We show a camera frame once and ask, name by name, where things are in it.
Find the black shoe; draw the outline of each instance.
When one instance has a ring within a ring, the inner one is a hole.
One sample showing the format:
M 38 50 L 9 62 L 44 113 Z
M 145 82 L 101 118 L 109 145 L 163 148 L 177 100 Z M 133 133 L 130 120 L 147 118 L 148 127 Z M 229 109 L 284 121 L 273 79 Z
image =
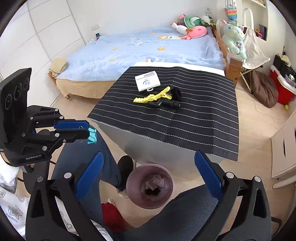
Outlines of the black shoe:
M 126 188 L 126 181 L 128 180 L 128 176 L 133 171 L 134 163 L 132 158 L 130 158 L 128 155 L 123 156 L 120 158 L 120 160 L 117 163 L 117 167 L 119 169 L 120 175 L 121 175 L 121 182 L 120 185 L 116 188 L 122 192 Z

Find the red container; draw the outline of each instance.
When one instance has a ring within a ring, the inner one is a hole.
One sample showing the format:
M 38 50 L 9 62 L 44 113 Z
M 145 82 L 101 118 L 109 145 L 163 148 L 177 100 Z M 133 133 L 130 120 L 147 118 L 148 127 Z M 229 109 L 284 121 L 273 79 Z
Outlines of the red container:
M 276 84 L 276 87 L 279 91 L 279 98 L 277 102 L 283 105 L 289 104 L 290 101 L 293 99 L 294 94 L 280 83 L 278 78 L 282 76 L 280 72 L 276 69 L 276 67 L 274 67 L 273 65 L 270 67 L 269 76 L 274 80 L 274 83 Z

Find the bed frame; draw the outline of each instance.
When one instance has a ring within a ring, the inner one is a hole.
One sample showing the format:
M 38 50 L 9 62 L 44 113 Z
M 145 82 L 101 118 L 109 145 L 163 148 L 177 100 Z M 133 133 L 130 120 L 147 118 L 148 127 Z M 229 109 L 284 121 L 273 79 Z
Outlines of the bed frame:
M 214 37 L 217 40 L 217 43 L 219 45 L 221 52 L 223 53 L 223 58 L 226 61 L 226 68 L 224 70 L 225 76 L 227 78 L 233 80 L 233 85 L 236 86 L 237 81 L 240 77 L 240 73 L 243 71 L 243 67 L 240 67 L 240 66 L 242 66 L 242 63 L 239 63 L 240 61 L 232 59 L 232 58 L 230 58 L 229 59 L 230 61 L 228 61 L 227 54 L 229 53 L 229 51 L 228 51 L 226 45 L 224 44 L 222 38 L 218 34 L 218 32 L 216 30 L 216 26 L 212 27 L 212 32 L 213 32 Z

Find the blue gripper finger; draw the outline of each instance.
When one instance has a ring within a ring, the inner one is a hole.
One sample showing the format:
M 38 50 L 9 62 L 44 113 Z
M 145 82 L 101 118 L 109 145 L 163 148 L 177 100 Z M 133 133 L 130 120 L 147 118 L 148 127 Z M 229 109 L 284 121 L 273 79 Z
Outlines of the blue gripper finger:
M 223 184 L 221 179 L 210 165 L 211 161 L 204 153 L 197 151 L 194 155 L 194 163 L 200 172 L 202 179 L 205 181 L 205 184 L 207 185 L 211 195 L 218 200 L 221 200 L 223 197 Z

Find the light blue duvet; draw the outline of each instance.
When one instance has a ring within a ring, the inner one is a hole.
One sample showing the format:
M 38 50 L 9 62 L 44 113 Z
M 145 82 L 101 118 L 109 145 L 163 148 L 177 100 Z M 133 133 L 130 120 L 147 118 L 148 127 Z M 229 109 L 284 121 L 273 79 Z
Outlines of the light blue duvet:
M 67 69 L 57 78 L 73 81 L 117 80 L 130 66 L 145 60 L 225 68 L 222 52 L 210 28 L 206 36 L 198 39 L 177 39 L 178 36 L 180 34 L 173 28 L 149 28 L 101 36 L 68 57 Z

